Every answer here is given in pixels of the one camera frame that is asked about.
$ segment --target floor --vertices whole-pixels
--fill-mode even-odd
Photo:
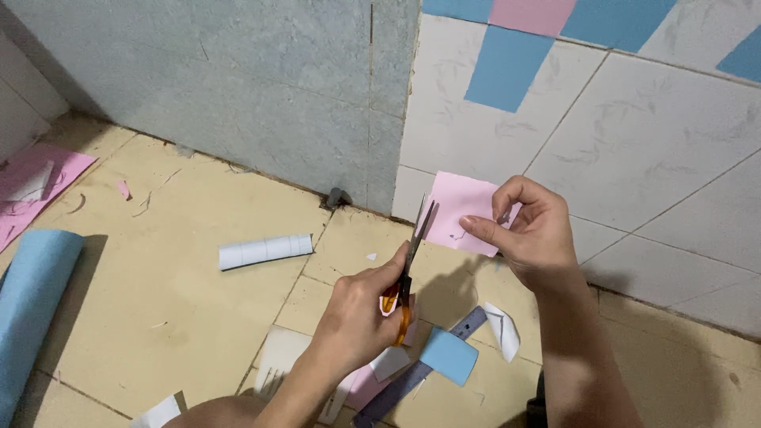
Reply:
[[[15,426],[123,428],[179,390],[188,406],[246,391],[269,325],[312,334],[336,279],[383,263],[411,233],[358,209],[328,212],[311,193],[87,117],[67,115],[45,140],[99,159],[31,226],[87,239]],[[220,244],[304,233],[312,255],[217,269]],[[0,254],[0,268],[17,245]],[[521,426],[542,362],[533,295],[497,259],[427,242],[412,277],[424,321],[412,354],[433,324],[451,327],[485,301],[514,319],[521,348],[507,363],[482,327],[468,340],[479,358],[465,386],[432,373],[386,426]],[[646,426],[761,424],[760,345],[590,292]],[[352,415],[344,407],[333,425],[351,426]]]

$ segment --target ruler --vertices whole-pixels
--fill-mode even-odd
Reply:
[[[467,339],[486,322],[486,312],[476,306],[450,333],[462,340]],[[356,428],[373,428],[375,423],[391,411],[411,390],[430,375],[433,369],[422,361],[415,361],[404,373],[395,378],[380,394],[354,416]]]

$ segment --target wall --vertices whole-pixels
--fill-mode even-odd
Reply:
[[[716,69],[759,24],[680,1],[635,52],[557,40],[511,113],[464,99],[487,25],[423,14],[393,214],[437,171],[525,174],[567,199],[588,280],[761,337],[761,85]]]
[[[47,132],[68,104],[0,31],[0,161]]]
[[[417,0],[2,0],[75,109],[390,212]]]

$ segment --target white wall tile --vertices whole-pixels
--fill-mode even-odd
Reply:
[[[610,54],[527,176],[633,231],[761,147],[761,89]]]
[[[47,121],[68,111],[68,103],[0,31],[0,78]]]
[[[486,25],[424,14],[400,164],[503,183],[523,174],[604,53],[555,42],[517,113],[463,99]]]
[[[435,178],[433,174],[399,166],[391,215],[414,223],[418,217],[423,193],[431,194]]]
[[[661,306],[731,286],[755,273],[630,235],[581,266],[587,281]]]
[[[761,152],[637,231],[761,273]]]
[[[639,55],[721,73],[716,65],[759,24],[760,0],[680,0]]]
[[[580,264],[591,259],[595,254],[607,248],[608,245],[626,235],[626,232],[598,225],[597,223],[574,216],[571,216],[571,230],[573,231],[573,246],[576,249],[576,260]]]
[[[0,79],[0,161],[50,128],[48,123]]]
[[[671,306],[683,314],[761,337],[761,277]]]

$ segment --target blue paper on wall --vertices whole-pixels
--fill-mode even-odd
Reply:
[[[489,22],[494,0],[424,0],[423,13],[465,21]]]
[[[578,0],[560,35],[638,52],[677,0]]]
[[[717,70],[761,82],[761,25],[741,41],[717,66]]]
[[[465,99],[515,113],[554,42],[489,25]]]
[[[476,365],[478,350],[454,334],[433,327],[420,361],[459,386],[465,385]]]
[[[16,403],[56,312],[84,238],[63,230],[21,236],[0,283],[0,428]]]

